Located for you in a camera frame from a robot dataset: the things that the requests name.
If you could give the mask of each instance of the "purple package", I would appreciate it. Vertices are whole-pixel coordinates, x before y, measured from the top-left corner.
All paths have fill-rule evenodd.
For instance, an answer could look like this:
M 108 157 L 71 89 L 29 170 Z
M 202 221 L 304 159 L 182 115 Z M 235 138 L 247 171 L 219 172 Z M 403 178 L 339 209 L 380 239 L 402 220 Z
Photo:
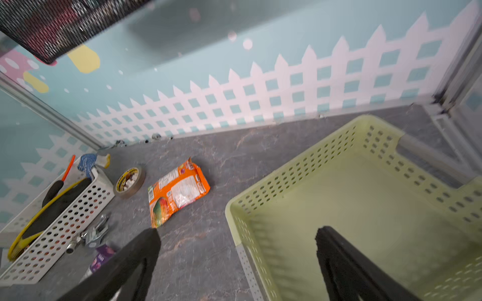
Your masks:
M 100 267 L 106 263 L 112 256 L 114 256 L 115 251 L 109 247 L 108 245 L 101 245 L 98 248 L 95 248 L 97 251 L 97 256 L 95 257 L 94 261 L 90 265 L 89 269 L 87 272 L 84 274 L 84 277 L 82 277 L 82 280 L 85 278 L 89 277 L 92 275 L 95 271 L 100 269 Z

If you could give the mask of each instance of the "orange stick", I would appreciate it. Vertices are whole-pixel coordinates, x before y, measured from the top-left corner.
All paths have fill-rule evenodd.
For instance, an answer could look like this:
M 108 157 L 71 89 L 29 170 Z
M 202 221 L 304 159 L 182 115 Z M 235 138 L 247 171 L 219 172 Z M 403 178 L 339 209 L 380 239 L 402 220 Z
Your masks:
M 70 163 L 67 167 L 67 170 L 64 173 L 64 177 L 62 178 L 62 182 L 65 182 L 65 178 L 67 177 L 68 172 L 70 171 L 70 168 L 72 168 L 72 165 L 74 164 L 74 161 L 75 161 L 75 155 L 72 155 L 72 159 L 70 160 Z

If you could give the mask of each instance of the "white perforated basket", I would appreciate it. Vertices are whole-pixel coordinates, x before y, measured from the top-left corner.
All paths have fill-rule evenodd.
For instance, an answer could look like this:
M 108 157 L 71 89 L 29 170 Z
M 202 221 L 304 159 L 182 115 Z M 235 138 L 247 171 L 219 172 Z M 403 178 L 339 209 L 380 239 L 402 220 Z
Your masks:
M 72 168 L 64 187 L 82 179 L 83 173 Z M 0 286 L 37 283 L 64 254 L 75 234 L 84 231 L 114 197 L 113 185 L 99 169 L 92 168 L 94 180 L 67 209 L 0 276 Z M 40 210 L 46 191 L 40 194 L 3 231 L 19 233 Z

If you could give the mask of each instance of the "gray countertop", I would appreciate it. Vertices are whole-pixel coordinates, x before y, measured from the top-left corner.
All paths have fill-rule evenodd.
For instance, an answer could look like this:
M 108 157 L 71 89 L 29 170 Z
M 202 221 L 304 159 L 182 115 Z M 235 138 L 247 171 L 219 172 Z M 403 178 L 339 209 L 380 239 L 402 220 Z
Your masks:
M 447 155 L 453 151 L 422 107 L 373 111 Z M 161 252 L 147 300 L 252 300 L 225 218 L 231 198 L 359 114 L 284 123 L 101 151 L 112 155 L 107 176 L 115 183 L 128 168 L 145 165 L 143 187 L 130 199 L 114 198 L 107 243 L 122 247 L 150 227 L 147 187 L 192 157 L 211 191 L 158 228 Z M 0 300 L 56 300 L 78 284 L 95 257 L 79 247 L 64 255 L 37 284 L 0 288 Z

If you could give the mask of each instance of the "orange snack bag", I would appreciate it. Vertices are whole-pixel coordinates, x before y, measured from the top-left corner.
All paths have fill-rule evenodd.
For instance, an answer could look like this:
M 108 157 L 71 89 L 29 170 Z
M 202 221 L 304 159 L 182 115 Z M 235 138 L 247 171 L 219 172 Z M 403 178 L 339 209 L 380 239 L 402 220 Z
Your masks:
M 191 158 L 149 186 L 151 227 L 157 228 L 182 207 L 205 196 L 211 187 Z

